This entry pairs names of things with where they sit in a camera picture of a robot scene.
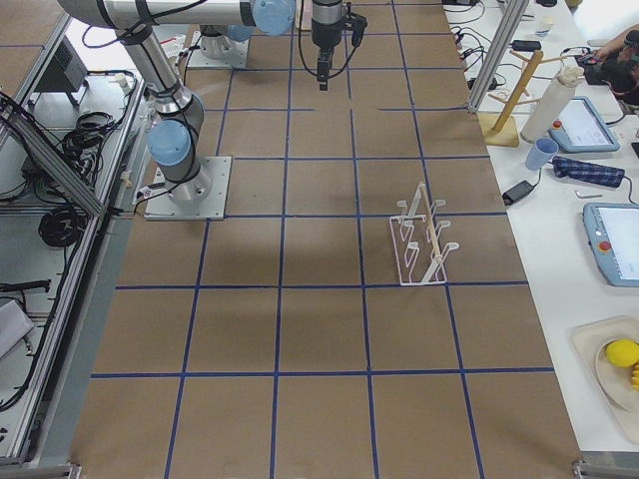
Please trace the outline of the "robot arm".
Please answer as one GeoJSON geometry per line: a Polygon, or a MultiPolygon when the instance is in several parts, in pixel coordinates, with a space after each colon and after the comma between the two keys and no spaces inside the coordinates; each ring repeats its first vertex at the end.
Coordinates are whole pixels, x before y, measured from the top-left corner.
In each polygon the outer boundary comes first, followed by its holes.
{"type": "Polygon", "coordinates": [[[294,1],[62,1],[60,6],[89,27],[111,29],[143,77],[155,101],[156,124],[147,146],[165,181],[165,195],[190,206],[205,198],[212,178],[197,154],[204,104],[167,58],[154,27],[199,24],[225,40],[257,29],[271,36],[294,23],[294,1]]]}
{"type": "Polygon", "coordinates": [[[298,30],[298,48],[303,67],[317,80],[321,91],[327,91],[328,81],[340,75],[350,62],[350,58],[347,58],[337,72],[333,74],[330,72],[334,48],[340,43],[342,33],[348,27],[346,17],[349,6],[349,3],[344,4],[342,1],[312,1],[312,40],[319,48],[315,71],[312,71],[306,62],[302,45],[302,31],[298,30]]]}

